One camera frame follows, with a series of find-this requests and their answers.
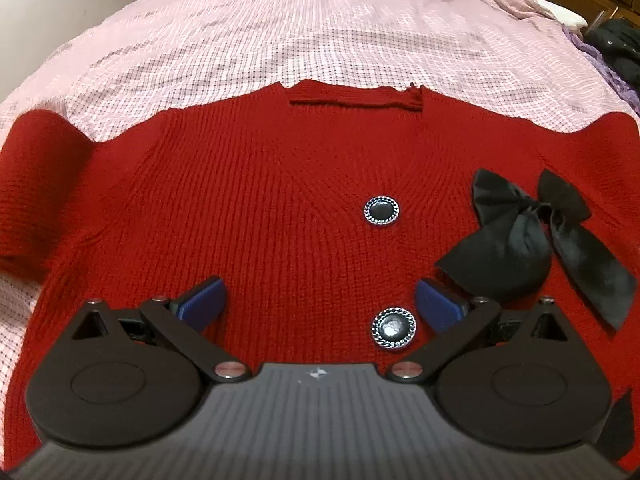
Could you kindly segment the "red knit cardigan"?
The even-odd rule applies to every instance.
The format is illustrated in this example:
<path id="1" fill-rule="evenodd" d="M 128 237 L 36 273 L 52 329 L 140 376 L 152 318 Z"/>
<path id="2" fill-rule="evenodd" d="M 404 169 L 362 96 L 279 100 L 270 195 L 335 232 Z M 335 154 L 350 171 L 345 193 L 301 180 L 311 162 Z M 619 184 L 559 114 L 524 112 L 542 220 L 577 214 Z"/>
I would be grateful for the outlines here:
<path id="1" fill-rule="evenodd" d="M 379 310 L 411 308 L 416 282 L 478 226 L 488 169 L 535 194 L 548 169 L 578 189 L 587 228 L 639 269 L 639 133 L 606 114 L 574 133 L 424 88 L 304 81 L 165 110 L 104 143 L 32 110 L 1 151 L 1 267 L 41 292 L 4 415 L 4 462 L 38 448 L 25 389 L 85 300 L 113 308 L 226 283 L 207 337 L 249 366 L 373 362 Z M 363 206 L 397 200 L 372 226 Z"/>

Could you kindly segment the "black clothes pile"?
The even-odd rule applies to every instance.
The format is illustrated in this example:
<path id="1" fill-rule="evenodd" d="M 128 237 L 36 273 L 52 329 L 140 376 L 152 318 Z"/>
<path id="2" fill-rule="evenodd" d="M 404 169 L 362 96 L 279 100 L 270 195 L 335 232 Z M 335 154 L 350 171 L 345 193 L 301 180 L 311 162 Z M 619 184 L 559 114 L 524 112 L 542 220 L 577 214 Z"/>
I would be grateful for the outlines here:
<path id="1" fill-rule="evenodd" d="M 621 18 L 611 18 L 585 34 L 605 62 L 632 88 L 639 90 L 639 29 Z"/>

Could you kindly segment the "black satin bow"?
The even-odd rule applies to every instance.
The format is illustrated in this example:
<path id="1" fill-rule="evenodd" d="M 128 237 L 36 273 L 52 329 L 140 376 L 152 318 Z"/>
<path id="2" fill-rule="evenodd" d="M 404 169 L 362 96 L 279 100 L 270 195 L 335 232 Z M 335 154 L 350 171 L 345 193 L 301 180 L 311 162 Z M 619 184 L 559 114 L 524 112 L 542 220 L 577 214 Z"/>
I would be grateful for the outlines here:
<path id="1" fill-rule="evenodd" d="M 500 174 L 477 170 L 472 199 L 480 228 L 454 245 L 436 268 L 474 296 L 508 300 L 548 278 L 557 256 L 603 321 L 619 330 L 638 281 L 584 227 L 591 211 L 574 185 L 546 169 L 532 197 Z"/>

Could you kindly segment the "lower black silver button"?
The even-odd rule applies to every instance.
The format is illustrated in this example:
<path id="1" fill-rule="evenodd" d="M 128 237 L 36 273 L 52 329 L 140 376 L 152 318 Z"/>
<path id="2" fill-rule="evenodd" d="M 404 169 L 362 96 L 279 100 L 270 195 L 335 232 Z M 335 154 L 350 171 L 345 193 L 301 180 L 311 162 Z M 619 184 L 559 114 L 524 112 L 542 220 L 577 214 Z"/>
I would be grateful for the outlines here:
<path id="1" fill-rule="evenodd" d="M 405 308 L 389 307 L 375 315 L 370 333 L 379 347 L 400 350 L 411 344 L 416 336 L 416 318 Z"/>

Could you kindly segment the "black silver button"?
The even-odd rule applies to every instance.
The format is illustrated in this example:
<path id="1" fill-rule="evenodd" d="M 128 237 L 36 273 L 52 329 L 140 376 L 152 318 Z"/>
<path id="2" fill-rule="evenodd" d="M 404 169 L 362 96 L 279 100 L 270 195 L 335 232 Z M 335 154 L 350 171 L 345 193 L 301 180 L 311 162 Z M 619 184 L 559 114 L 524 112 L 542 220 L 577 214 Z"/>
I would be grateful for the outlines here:
<path id="1" fill-rule="evenodd" d="M 393 197 L 378 195 L 364 204 L 362 212 L 372 226 L 389 226 L 398 220 L 400 206 Z"/>
<path id="2" fill-rule="evenodd" d="M 416 336 L 416 318 L 405 308 L 389 307 L 375 315 L 370 333 L 379 347 L 400 350 L 411 344 Z"/>

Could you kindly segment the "upper black silver button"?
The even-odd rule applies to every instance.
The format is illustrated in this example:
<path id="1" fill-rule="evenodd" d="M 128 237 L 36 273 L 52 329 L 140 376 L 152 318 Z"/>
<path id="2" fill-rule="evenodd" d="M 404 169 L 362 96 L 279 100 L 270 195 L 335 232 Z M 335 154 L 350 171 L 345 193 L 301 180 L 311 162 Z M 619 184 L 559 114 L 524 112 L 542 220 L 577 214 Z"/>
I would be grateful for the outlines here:
<path id="1" fill-rule="evenodd" d="M 362 212 L 372 226 L 389 226 L 398 220 L 400 206 L 393 197 L 378 195 L 364 204 Z"/>

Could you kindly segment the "purple cloth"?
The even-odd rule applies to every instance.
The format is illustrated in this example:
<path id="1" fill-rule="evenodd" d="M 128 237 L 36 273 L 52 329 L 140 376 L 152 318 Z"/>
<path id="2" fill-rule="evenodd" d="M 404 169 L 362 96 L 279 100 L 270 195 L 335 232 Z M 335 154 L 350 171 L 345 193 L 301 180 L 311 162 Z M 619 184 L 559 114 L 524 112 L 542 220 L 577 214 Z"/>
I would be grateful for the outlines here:
<path id="1" fill-rule="evenodd" d="M 576 32 L 574 32 L 574 30 L 569 29 L 566 25 L 562 25 L 562 31 L 566 38 L 574 44 L 574 47 L 579 51 L 582 51 L 582 54 L 585 55 L 586 59 L 598 71 L 614 92 L 623 101 L 625 101 L 636 114 L 639 114 L 638 92 L 634 90 L 628 82 L 624 81 L 615 70 L 606 64 L 601 52 L 596 47 L 586 44 L 585 41 L 582 40 Z"/>

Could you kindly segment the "pink checked bed sheet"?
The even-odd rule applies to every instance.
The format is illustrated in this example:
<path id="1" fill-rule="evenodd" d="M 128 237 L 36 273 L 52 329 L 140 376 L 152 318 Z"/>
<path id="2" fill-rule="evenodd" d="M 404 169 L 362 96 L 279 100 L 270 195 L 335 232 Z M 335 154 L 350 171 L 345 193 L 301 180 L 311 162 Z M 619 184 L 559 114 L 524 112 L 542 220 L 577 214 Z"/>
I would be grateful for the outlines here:
<path id="1" fill-rule="evenodd" d="M 1 107 L 1 151 L 17 118 L 61 115 L 98 143 L 165 110 L 273 84 L 424 88 L 501 116 L 574 133 L 629 115 L 532 0 L 141 0 L 59 47 Z M 6 397 L 41 287 L 1 268 Z"/>

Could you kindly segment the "white pillow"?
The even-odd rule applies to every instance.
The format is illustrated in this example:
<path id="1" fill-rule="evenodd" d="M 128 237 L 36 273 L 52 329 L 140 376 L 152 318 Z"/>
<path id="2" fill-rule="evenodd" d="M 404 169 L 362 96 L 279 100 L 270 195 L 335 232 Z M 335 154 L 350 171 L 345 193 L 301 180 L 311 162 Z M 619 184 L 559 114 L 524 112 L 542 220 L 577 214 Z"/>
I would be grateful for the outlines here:
<path id="1" fill-rule="evenodd" d="M 551 13 L 559 23 L 565 25 L 567 28 L 581 30 L 588 26 L 588 22 L 578 13 L 559 6 L 556 3 L 548 0 L 536 0 L 546 12 Z"/>

